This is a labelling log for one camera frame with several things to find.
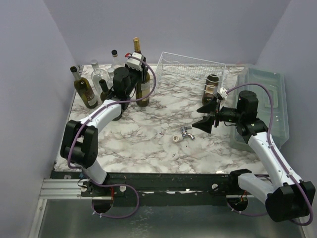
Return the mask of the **green bottle silver neck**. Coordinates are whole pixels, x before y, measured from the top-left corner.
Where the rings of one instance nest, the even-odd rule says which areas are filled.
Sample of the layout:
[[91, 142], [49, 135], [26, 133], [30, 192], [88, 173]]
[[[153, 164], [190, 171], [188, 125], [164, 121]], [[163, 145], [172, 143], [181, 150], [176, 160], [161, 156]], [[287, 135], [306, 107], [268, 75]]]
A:
[[70, 71], [75, 79], [74, 87], [82, 99], [84, 105], [88, 109], [95, 108], [98, 105], [98, 101], [88, 80], [79, 74], [77, 67], [72, 66]]
[[213, 99], [214, 89], [220, 82], [219, 77], [216, 74], [208, 75], [205, 81], [204, 93], [202, 97], [202, 105], [206, 105]]

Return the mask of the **red wine bottle gold cap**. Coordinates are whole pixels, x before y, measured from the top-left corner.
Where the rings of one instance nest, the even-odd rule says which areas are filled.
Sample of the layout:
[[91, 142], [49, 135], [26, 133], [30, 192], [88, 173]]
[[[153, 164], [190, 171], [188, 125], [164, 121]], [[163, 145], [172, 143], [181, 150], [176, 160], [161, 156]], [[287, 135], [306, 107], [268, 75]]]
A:
[[138, 37], [133, 38], [133, 45], [134, 45], [134, 52], [141, 54], [141, 47], [140, 47], [140, 39]]

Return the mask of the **dark bottle black neck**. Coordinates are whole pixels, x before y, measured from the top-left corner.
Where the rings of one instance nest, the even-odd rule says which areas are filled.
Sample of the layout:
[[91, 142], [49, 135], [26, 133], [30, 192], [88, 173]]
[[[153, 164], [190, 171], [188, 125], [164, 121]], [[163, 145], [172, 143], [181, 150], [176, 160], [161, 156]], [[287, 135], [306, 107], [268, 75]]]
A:
[[[136, 85], [136, 99], [143, 98], [150, 92], [150, 75], [147, 72], [142, 82]], [[146, 107], [149, 104], [150, 98], [147, 97], [143, 100], [137, 101], [139, 107]]]
[[100, 94], [100, 99], [101, 99], [102, 103], [104, 103], [106, 101], [105, 105], [108, 105], [110, 103], [110, 100], [112, 102], [114, 102], [114, 101], [119, 102], [120, 101], [120, 99], [118, 99], [113, 94], [113, 92], [108, 88], [108, 85], [104, 79], [99, 80], [99, 85], [102, 89], [102, 92]]

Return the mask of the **clear bottle silver stopper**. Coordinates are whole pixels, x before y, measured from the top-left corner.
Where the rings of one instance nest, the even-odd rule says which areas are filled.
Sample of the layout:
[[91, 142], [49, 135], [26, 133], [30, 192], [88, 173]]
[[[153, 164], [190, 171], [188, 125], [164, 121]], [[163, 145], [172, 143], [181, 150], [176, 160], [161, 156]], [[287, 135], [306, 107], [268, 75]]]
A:
[[113, 78], [114, 78], [114, 68], [110, 67], [107, 70], [108, 76], [109, 76], [109, 80], [107, 82], [108, 87], [111, 88], [113, 86]]
[[91, 66], [93, 68], [93, 72], [91, 73], [92, 82], [94, 84], [94, 87], [95, 87], [97, 93], [101, 94], [102, 88], [99, 84], [99, 81], [101, 79], [103, 79], [106, 82], [108, 82], [108, 80], [109, 80], [108, 73], [104, 69], [101, 69], [99, 67], [99, 64], [98, 64], [96, 59], [91, 60]]

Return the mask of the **clear bottle dark cork stopper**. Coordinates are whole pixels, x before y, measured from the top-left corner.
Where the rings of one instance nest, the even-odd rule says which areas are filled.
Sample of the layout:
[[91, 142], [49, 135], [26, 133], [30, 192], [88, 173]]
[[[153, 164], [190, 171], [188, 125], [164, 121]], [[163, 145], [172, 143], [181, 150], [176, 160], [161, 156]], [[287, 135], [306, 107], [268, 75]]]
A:
[[119, 61], [119, 59], [118, 59], [118, 52], [117, 52], [117, 50], [112, 50], [112, 51], [111, 51], [111, 55], [112, 55], [111, 68], [117, 69], [117, 68], [121, 67], [120, 61]]

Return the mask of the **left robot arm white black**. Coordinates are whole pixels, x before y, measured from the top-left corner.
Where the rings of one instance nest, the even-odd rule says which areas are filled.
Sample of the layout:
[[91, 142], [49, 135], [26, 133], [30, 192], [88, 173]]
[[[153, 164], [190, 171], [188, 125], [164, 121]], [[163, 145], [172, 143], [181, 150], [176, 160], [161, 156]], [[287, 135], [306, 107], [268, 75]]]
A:
[[119, 67], [114, 73], [115, 90], [108, 88], [106, 80], [98, 77], [101, 88], [101, 106], [80, 121], [70, 120], [65, 127], [61, 144], [61, 157], [67, 160], [70, 168], [80, 168], [93, 183], [93, 191], [99, 196], [109, 192], [110, 184], [106, 181], [107, 172], [97, 161], [98, 135], [111, 121], [119, 120], [128, 105], [133, 102], [130, 93], [137, 83], [146, 79], [149, 66], [143, 63], [138, 69], [128, 65]]

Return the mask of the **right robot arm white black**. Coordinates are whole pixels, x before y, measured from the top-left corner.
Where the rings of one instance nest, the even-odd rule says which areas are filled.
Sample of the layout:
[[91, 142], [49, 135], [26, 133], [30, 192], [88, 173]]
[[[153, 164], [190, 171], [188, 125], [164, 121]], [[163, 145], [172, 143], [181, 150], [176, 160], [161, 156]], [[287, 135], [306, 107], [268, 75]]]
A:
[[226, 94], [214, 97], [197, 109], [204, 114], [194, 128], [210, 133], [220, 122], [232, 122], [244, 141], [253, 149], [266, 169], [271, 183], [267, 183], [248, 169], [230, 173], [228, 189], [233, 194], [243, 190], [261, 201], [275, 222], [309, 216], [316, 189], [312, 182], [303, 181], [289, 166], [276, 147], [266, 124], [257, 117], [258, 99], [252, 91], [239, 93], [235, 108], [223, 107]]

